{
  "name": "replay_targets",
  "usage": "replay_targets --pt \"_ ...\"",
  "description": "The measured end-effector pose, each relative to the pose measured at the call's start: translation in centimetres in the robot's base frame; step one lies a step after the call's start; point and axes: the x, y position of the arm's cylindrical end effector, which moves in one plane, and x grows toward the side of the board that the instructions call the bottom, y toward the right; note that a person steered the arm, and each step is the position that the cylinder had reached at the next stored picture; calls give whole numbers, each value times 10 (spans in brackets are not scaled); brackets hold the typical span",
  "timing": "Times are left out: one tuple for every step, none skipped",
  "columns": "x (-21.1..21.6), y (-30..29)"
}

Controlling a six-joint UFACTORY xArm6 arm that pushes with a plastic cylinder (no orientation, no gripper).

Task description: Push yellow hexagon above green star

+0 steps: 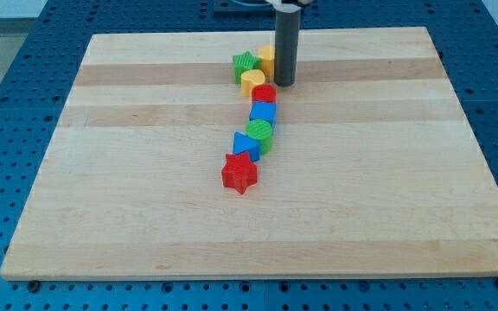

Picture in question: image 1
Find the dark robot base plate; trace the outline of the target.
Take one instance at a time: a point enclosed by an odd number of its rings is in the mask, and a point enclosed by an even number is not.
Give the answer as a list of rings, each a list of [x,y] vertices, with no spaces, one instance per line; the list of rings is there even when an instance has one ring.
[[[266,0],[213,0],[215,16],[266,14],[273,11]]]

